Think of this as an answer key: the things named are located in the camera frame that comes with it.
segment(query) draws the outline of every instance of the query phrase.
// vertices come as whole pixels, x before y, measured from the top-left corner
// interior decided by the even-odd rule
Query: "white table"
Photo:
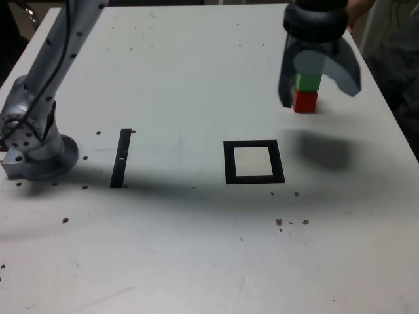
[[[104,10],[56,95],[75,169],[0,171],[0,313],[419,311],[418,164],[358,52],[355,98],[323,78],[319,113],[282,107],[284,8]],[[223,141],[254,139],[277,140],[285,184],[225,184]]]

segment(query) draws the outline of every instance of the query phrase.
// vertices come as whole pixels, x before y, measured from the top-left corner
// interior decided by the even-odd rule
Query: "stacked blocks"
[[[296,113],[313,113],[316,111],[317,91],[321,75],[302,75],[295,77],[294,111]]]

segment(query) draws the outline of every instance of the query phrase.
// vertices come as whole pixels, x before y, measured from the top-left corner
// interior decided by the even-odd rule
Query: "red block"
[[[314,113],[316,111],[317,92],[302,93],[295,90],[294,111],[296,113]]]

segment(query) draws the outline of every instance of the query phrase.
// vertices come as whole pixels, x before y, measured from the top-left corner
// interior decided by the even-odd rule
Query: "black tape strip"
[[[121,129],[117,156],[113,164],[111,186],[109,188],[122,188],[124,185],[124,175],[128,149],[130,148],[131,129]]]

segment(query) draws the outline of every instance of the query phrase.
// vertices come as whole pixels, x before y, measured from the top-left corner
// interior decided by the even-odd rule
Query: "green block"
[[[317,92],[320,87],[321,75],[297,74],[295,88],[299,92]]]

